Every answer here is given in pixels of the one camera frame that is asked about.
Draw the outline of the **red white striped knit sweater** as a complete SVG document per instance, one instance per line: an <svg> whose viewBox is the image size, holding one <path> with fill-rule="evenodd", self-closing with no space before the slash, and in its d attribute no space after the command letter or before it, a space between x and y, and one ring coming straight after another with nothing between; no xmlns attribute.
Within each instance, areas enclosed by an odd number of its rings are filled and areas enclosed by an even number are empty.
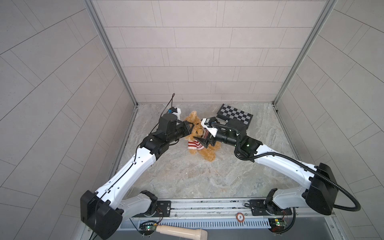
<svg viewBox="0 0 384 240"><path fill-rule="evenodd" d="M193 130L192 133L189 135L188 149L198 151L204 149L205 147L203 146L203 144L196 140L195 137L205 139L207 138L208 133L209 132L206 129Z"/></svg>

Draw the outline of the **tan plush teddy bear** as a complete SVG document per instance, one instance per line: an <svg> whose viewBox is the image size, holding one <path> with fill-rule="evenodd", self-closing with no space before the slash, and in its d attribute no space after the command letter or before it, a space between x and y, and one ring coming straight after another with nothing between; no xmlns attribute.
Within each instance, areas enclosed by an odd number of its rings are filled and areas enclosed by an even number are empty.
<svg viewBox="0 0 384 240"><path fill-rule="evenodd" d="M193 130L202 130L204 129L201 125L202 120L198 117L196 111L192 111L188 117L185 118L186 121L193 123L194 128ZM206 161L212 162L216 159L216 151L218 151L221 148L221 143L217 143L214 147L208 146L207 149L202 150L189 150L189 153L194 155L196 153L199 153Z"/></svg>

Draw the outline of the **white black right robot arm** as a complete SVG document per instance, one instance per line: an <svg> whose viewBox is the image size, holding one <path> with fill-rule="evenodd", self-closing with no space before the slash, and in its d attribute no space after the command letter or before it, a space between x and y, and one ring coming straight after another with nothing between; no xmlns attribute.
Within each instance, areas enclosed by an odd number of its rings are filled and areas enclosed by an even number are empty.
<svg viewBox="0 0 384 240"><path fill-rule="evenodd" d="M332 214L338 189L316 176L316 173L319 173L334 180L328 166L317 167L295 159L290 160L249 137L244 124L237 120L230 120L226 125L222 125L216 118L207 118L202 119L199 126L203 127L205 134L196 140L205 148L217 142L234 146L235 156L239 159L270 167L299 184L297 188L272 189L262 203L262 208L269 214L276 215L279 210L290 208L311 208L322 215Z"/></svg>

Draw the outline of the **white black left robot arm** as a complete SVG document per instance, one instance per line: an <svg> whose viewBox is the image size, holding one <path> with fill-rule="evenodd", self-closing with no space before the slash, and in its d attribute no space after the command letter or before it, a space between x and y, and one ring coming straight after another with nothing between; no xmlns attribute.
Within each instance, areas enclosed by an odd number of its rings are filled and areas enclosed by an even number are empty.
<svg viewBox="0 0 384 240"><path fill-rule="evenodd" d="M151 217L157 212L158 198L149 191L127 200L124 196L171 143L190 135L193 127L193 123L181 121L178 115L165 113L159 119L158 129L143 139L122 169L95 192L86 191L81 196L81 221L92 230L91 239L107 240L124 218L139 214Z"/></svg>

